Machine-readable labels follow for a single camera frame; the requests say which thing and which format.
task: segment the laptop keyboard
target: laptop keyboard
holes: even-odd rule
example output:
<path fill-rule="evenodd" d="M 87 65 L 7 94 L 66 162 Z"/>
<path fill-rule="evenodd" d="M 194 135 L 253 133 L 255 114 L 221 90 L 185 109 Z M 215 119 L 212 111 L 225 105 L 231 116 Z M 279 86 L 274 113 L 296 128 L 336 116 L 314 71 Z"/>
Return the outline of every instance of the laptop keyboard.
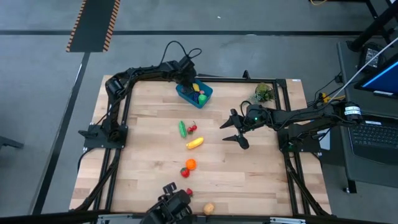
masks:
<path fill-rule="evenodd" d="M 398 126 L 360 124 L 351 128 L 353 144 L 398 150 Z"/>

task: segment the laptop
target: laptop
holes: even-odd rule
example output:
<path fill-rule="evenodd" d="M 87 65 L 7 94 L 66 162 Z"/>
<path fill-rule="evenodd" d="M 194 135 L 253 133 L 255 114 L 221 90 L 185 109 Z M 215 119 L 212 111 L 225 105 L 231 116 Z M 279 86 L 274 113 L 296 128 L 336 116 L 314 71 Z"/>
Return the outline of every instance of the laptop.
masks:
<path fill-rule="evenodd" d="M 371 91 L 378 97 L 394 98 L 398 103 L 398 54 L 377 72 L 357 82 L 355 88 Z M 349 128 L 353 154 L 378 163 L 398 165 L 398 114 L 396 116 L 363 114 L 364 122 Z"/>

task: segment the gray floor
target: gray floor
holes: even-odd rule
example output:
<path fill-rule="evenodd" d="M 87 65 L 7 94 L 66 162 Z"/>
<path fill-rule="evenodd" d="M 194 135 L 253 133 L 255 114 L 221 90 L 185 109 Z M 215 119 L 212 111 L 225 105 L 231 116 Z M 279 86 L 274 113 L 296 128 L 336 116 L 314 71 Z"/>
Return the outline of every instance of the gray floor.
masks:
<path fill-rule="evenodd" d="M 71 29 L 81 1 L 0 2 L 0 30 Z M 374 2 L 377 10 L 384 1 Z M 124 0 L 116 30 L 363 30 L 372 17 L 364 4 L 307 0 L 159 1 Z M 200 47 L 194 59 L 200 73 L 240 77 L 299 78 L 307 101 L 340 71 L 336 43 L 342 37 L 272 36 L 114 36 L 109 52 L 90 55 L 44 212 L 68 210 L 83 138 L 103 75 L 128 67 L 157 64 L 167 42 Z M 25 143 L 0 152 L 0 216 L 31 210 L 39 180 L 59 127 L 83 54 L 68 54 L 68 36 L 0 35 L 0 135 Z M 173 46 L 166 60 L 179 59 Z M 326 91 L 337 85 L 332 84 Z M 344 194 L 344 170 L 324 166 L 332 212 L 345 218 L 396 223 L 398 190 L 359 183 L 357 195 Z"/>

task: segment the green cucumber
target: green cucumber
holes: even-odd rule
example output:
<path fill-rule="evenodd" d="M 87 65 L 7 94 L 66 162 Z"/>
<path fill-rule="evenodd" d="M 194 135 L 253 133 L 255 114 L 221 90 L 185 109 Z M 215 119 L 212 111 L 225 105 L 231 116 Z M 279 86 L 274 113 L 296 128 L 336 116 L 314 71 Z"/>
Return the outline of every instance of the green cucumber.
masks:
<path fill-rule="evenodd" d="M 187 137 L 187 130 L 185 129 L 185 124 L 183 121 L 180 121 L 179 127 L 180 127 L 181 137 L 183 137 L 183 138 Z"/>

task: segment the blue screen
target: blue screen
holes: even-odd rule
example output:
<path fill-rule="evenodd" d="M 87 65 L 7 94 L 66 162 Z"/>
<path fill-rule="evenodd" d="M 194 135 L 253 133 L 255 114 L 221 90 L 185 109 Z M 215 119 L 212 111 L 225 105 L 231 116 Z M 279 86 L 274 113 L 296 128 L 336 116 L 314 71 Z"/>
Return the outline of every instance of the blue screen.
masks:
<path fill-rule="evenodd" d="M 362 87 L 388 93 L 398 93 L 398 62 L 387 67 Z"/>

